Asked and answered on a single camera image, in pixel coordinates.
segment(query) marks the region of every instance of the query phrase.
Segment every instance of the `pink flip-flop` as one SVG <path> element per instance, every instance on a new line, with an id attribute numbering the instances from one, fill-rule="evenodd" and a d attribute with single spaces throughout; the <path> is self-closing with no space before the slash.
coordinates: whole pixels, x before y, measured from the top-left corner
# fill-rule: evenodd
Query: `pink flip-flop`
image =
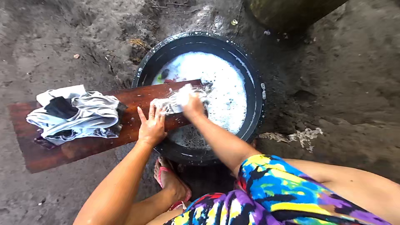
<path id="1" fill-rule="evenodd" d="M 158 179 L 156 179 L 156 180 L 157 180 L 158 184 L 161 186 L 161 188 L 164 188 L 164 185 L 162 185 L 162 183 L 161 183 L 161 172 L 162 171 L 165 171 L 165 172 L 168 172 L 168 173 L 174 173 L 174 172 L 171 169 L 167 168 L 167 167 L 160 167 L 160 170 L 158 171 Z M 186 207 L 185 207 L 184 203 L 189 201 L 189 199 L 192 197 L 192 191 L 190 190 L 190 188 L 185 183 L 183 183 L 181 180 L 179 180 L 179 182 L 181 182 L 181 184 L 185 187 L 185 190 L 186 190 L 185 200 L 177 201 L 176 203 L 174 203 L 171 206 L 171 208 L 169 209 L 169 211 L 174 210 L 174 209 L 178 208 L 181 205 L 185 209 Z"/>

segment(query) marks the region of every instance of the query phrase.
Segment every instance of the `left hand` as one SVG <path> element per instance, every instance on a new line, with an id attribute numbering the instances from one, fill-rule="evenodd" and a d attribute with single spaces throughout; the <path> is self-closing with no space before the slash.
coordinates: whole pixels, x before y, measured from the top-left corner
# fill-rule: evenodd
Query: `left hand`
<path id="1" fill-rule="evenodd" d="M 161 113 L 160 108 L 156 108 L 156 112 L 154 113 L 153 102 L 150 103 L 148 120 L 146 120 L 140 107 L 138 107 L 138 114 L 142 122 L 139 129 L 138 142 L 147 143 L 151 147 L 155 147 L 167 136 L 167 132 L 164 130 L 165 114 Z"/>

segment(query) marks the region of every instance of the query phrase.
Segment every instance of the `laundry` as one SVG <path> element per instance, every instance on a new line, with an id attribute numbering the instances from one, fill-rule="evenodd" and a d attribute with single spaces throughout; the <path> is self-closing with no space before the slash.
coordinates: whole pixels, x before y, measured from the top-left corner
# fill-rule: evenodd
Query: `laundry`
<path id="1" fill-rule="evenodd" d="M 199 88 L 192 87 L 191 84 L 186 84 L 168 98 L 155 98 L 153 103 L 158 108 L 164 108 L 166 115 L 181 113 L 183 112 L 182 106 L 186 105 L 189 101 L 189 94 L 197 93 L 201 102 L 204 102 L 207 99 L 207 94 L 210 93 L 211 90 L 211 85 Z"/>
<path id="2" fill-rule="evenodd" d="M 36 99 L 43 107 L 28 114 L 26 121 L 42 128 L 41 136 L 55 145 L 81 137 L 119 136 L 126 106 L 114 96 L 76 85 L 48 90 Z"/>
<path id="3" fill-rule="evenodd" d="M 71 99 L 65 99 L 63 96 L 53 98 L 44 108 L 49 115 L 69 119 L 76 115 L 78 108 L 71 105 Z"/>

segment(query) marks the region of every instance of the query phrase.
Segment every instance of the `wooden board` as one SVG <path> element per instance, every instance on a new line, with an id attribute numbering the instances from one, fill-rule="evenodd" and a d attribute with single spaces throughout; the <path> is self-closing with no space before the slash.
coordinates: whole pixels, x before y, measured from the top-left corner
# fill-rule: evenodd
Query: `wooden board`
<path id="1" fill-rule="evenodd" d="M 34 142 L 34 139 L 39 136 L 37 132 L 39 127 L 26 121 L 28 113 L 40 108 L 40 104 L 27 102 L 9 105 L 11 121 L 25 159 L 26 168 L 31 173 L 37 173 L 137 141 L 141 124 L 137 106 L 142 108 L 147 117 L 150 102 L 154 98 L 165 98 L 170 93 L 170 88 L 178 90 L 188 83 L 201 85 L 200 80 L 192 80 L 104 92 L 104 95 L 114 95 L 119 101 L 128 106 L 122 116 L 121 123 L 123 127 L 119 137 L 111 139 L 100 137 L 79 138 L 53 149 L 47 149 Z M 165 130 L 169 131 L 187 124 L 189 124 L 189 121 L 186 120 L 182 113 L 170 115 L 165 119 Z"/>

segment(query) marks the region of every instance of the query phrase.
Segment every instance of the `white cloth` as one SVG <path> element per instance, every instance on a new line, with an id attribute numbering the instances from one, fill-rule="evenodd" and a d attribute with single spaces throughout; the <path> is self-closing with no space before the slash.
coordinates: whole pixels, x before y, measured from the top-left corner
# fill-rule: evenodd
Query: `white cloth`
<path id="1" fill-rule="evenodd" d="M 44 107 L 56 97 L 72 98 L 71 105 L 78 108 L 76 115 L 69 119 L 52 116 Z M 32 111 L 26 117 L 28 123 L 43 129 L 41 136 L 60 145 L 66 141 L 81 137 L 118 137 L 109 128 L 118 123 L 117 107 L 120 103 L 114 96 L 103 95 L 98 91 L 86 92 L 83 85 L 48 90 L 36 96 L 43 106 Z M 72 130 L 70 136 L 53 136 L 60 131 Z"/>
<path id="2" fill-rule="evenodd" d="M 193 88 L 191 84 L 186 84 L 170 97 L 155 98 L 153 102 L 156 107 L 165 108 L 166 115 L 181 113 L 183 112 L 182 106 L 188 103 L 190 94 L 197 93 L 200 101 L 204 102 L 207 99 L 207 93 L 209 92 L 209 87 L 206 88 L 206 90 L 203 90 L 201 88 Z"/>

